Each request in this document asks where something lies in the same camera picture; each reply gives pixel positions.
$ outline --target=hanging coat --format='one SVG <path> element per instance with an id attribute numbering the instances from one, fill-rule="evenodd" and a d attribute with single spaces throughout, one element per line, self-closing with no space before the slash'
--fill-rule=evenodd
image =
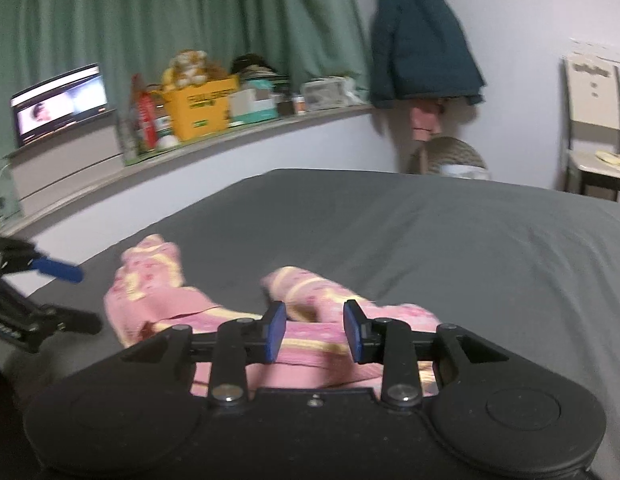
<path id="1" fill-rule="evenodd" d="M 372 54 L 376 107 L 413 98 L 483 101 L 484 78 L 445 0 L 379 0 Z"/>

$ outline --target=pink clothing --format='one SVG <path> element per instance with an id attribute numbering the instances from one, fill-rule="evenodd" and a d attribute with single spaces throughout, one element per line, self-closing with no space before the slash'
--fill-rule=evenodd
<path id="1" fill-rule="evenodd" d="M 410 123 L 414 140 L 429 141 L 441 133 L 441 105 L 439 99 L 415 99 L 410 110 Z"/>
<path id="2" fill-rule="evenodd" d="M 214 303 L 198 289 L 183 286 L 179 248 L 158 235 L 123 253 L 123 267 L 107 292 L 107 317 L 124 346 L 174 324 L 189 324 L 195 333 L 215 332 L 225 321 L 261 316 L 234 312 Z M 273 365 L 247 367 L 248 386 L 326 388 L 370 386 L 379 390 L 383 367 L 352 361 L 343 331 L 343 303 L 355 299 L 368 317 L 395 317 L 413 330 L 434 332 L 439 321 L 421 307 L 405 304 L 379 308 L 338 283 L 307 270 L 283 267 L 263 280 L 271 297 L 286 303 L 290 320 Z M 197 365 L 192 393 L 205 395 L 209 363 Z M 419 363 L 424 392 L 437 391 L 429 363 Z"/>

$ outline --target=sleeve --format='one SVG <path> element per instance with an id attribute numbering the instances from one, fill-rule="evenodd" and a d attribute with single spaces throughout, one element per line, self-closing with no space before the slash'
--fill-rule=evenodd
<path id="1" fill-rule="evenodd" d="M 401 7 L 399 0 L 379 0 L 372 28 L 370 99 L 377 108 L 391 108 L 396 95 L 392 78 L 392 46 Z"/>

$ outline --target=curtain fold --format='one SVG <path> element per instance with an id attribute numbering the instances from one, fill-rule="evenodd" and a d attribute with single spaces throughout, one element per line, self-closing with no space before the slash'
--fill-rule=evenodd
<path id="1" fill-rule="evenodd" d="M 241 54 L 261 54 L 295 87 L 350 75 L 368 88 L 355 0 L 0 0 L 0 158 L 15 147 L 12 94 L 97 62 L 108 100 L 125 113 L 132 74 L 160 82 L 185 48 L 226 68 Z"/>

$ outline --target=screw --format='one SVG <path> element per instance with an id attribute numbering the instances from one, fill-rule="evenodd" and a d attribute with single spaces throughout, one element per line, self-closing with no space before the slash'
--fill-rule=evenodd
<path id="1" fill-rule="evenodd" d="M 320 408 L 322 405 L 323 401 L 321 400 L 321 397 L 317 394 L 314 394 L 312 396 L 312 399 L 308 400 L 308 406 L 310 406 L 311 408 Z"/>
<path id="2" fill-rule="evenodd" d="M 410 384 L 394 384 L 388 388 L 388 396 L 399 402 L 410 402 L 419 397 L 419 389 Z"/>
<path id="3" fill-rule="evenodd" d="M 234 402 L 243 396 L 243 388 L 236 384 L 219 384 L 212 390 L 212 396 L 222 402 Z"/>

